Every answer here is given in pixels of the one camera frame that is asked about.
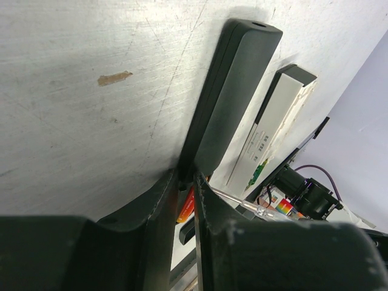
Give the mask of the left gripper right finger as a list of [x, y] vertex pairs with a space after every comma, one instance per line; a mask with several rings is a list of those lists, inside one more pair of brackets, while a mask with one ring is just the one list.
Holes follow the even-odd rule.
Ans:
[[249, 220], [194, 176], [200, 290], [386, 290], [370, 236], [346, 223]]

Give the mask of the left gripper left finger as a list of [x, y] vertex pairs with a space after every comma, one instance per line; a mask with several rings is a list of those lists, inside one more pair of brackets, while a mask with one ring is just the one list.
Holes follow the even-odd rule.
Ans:
[[168, 290], [178, 174], [92, 221], [2, 216], [2, 290]]

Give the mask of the black battery cover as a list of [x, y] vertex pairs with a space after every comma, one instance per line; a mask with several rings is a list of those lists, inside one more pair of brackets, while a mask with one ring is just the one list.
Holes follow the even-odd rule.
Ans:
[[195, 220], [190, 219], [185, 223], [179, 231], [179, 241], [182, 245], [186, 245], [195, 236]]

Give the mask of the white remote control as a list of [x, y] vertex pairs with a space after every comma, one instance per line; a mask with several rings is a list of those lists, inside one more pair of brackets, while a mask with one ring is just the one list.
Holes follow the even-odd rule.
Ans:
[[273, 159], [301, 109], [315, 89], [316, 79], [296, 64], [279, 69], [270, 84], [226, 187], [244, 193], [256, 168]]

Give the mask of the black remote control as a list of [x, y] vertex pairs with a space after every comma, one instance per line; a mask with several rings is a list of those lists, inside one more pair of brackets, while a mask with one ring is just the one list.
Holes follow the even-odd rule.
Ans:
[[180, 182], [220, 165], [282, 36], [262, 22], [224, 24], [178, 160]]

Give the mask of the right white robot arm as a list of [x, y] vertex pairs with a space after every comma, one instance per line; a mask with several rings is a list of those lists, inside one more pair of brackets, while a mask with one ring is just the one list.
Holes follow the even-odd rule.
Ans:
[[328, 188], [314, 178], [306, 178], [286, 164], [260, 185], [256, 201], [292, 219], [348, 222], [365, 229], [375, 226], [353, 213], [341, 200], [332, 178]]

